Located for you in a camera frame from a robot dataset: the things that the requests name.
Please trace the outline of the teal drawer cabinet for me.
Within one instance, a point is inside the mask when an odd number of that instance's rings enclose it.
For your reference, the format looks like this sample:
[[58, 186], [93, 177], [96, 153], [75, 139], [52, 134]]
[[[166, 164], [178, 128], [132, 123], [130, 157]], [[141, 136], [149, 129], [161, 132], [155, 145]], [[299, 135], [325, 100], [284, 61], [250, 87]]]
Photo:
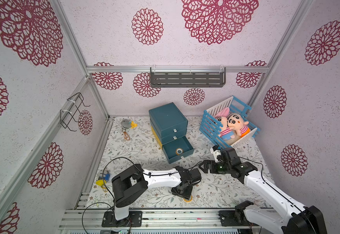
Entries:
[[[188, 120], [173, 102], [150, 109], [148, 113], [153, 134], [168, 163], [193, 154], [194, 148], [186, 137]], [[176, 155], [177, 148], [182, 148], [184, 152]]]

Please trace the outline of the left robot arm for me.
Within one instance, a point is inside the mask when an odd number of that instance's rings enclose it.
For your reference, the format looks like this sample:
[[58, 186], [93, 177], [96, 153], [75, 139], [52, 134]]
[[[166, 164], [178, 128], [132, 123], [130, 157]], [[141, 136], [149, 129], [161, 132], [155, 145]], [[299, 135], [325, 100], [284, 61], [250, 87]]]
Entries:
[[198, 169], [176, 166], [166, 171], [151, 171], [134, 164], [111, 179], [114, 206], [105, 212], [103, 227], [118, 227], [128, 222], [134, 227], [141, 226], [142, 212], [130, 212], [129, 208], [146, 190], [168, 187], [172, 195], [185, 201], [192, 200], [192, 190], [201, 182]]

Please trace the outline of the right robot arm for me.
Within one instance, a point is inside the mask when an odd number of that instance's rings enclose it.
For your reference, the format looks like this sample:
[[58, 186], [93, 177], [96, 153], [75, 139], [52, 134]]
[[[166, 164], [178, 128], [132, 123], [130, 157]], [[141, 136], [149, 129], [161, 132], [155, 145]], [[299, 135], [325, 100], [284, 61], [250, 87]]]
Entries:
[[273, 234], [325, 234], [322, 212], [307, 207], [279, 189], [258, 169], [257, 162], [239, 157], [233, 148], [211, 148], [213, 160], [198, 166], [205, 174], [230, 175], [260, 195], [275, 210], [268, 212], [253, 202], [244, 201], [234, 208], [232, 219], [240, 225], [257, 224]]

